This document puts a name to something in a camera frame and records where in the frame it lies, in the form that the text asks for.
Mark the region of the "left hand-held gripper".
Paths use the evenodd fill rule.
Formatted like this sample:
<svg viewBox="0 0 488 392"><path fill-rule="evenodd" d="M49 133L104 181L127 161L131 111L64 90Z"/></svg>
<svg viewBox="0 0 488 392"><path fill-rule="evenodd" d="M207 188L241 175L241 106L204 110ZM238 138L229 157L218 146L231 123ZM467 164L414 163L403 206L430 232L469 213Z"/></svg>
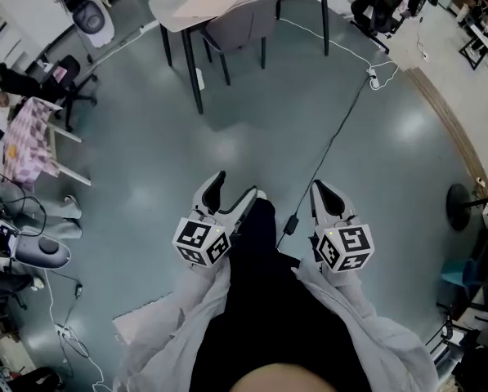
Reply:
<svg viewBox="0 0 488 392"><path fill-rule="evenodd" d="M218 263L231 249L231 236L257 197L257 187L252 186L229 210L218 212L225 179L226 172L219 171L197 189L193 197L194 211L181 218L173 236L172 245L192 265L213 267Z"/></svg>

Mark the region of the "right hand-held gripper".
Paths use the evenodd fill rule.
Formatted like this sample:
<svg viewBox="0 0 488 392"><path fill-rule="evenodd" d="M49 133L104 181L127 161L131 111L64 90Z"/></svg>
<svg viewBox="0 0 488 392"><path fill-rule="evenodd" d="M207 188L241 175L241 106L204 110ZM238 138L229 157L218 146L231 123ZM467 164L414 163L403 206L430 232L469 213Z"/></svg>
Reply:
<svg viewBox="0 0 488 392"><path fill-rule="evenodd" d="M316 264L331 272L362 269L374 254L374 242L349 197L329 183L314 180L310 201L315 221L310 241Z"/></svg>

